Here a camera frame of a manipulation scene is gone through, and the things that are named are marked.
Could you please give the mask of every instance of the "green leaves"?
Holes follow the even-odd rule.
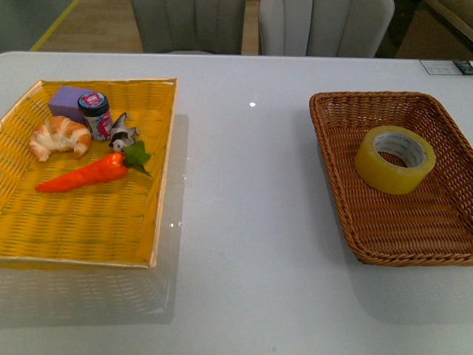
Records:
[[[143,141],[137,141],[132,146],[125,147],[125,158],[123,159],[123,163],[127,168],[134,168],[143,174],[151,176],[144,167],[144,164],[150,157],[151,155],[146,153],[145,143]]]

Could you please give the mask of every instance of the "penguin figurine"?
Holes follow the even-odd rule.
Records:
[[[128,128],[125,125],[125,120],[129,118],[126,112],[122,113],[120,117],[115,121],[110,132],[110,143],[109,147],[117,153],[123,153],[126,146],[132,146],[136,143],[136,137],[139,135],[137,127]]]

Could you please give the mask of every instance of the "packing tape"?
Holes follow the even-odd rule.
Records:
[[[381,157],[385,152],[400,158],[406,167]],[[411,192],[435,166],[435,153],[420,135],[397,126],[370,130],[355,156],[355,168],[371,187],[391,195]]]

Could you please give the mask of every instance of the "chair backrest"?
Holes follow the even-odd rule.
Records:
[[[132,0],[145,53],[241,54],[245,0]]]
[[[261,54],[372,58],[393,15],[393,0],[261,0]]]

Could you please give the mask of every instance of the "table surface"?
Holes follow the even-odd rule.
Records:
[[[40,79],[166,77],[179,93],[157,267],[0,269],[2,354],[471,353],[473,270],[356,260],[308,102],[425,92],[473,141],[473,77],[416,60],[4,53],[0,116]]]

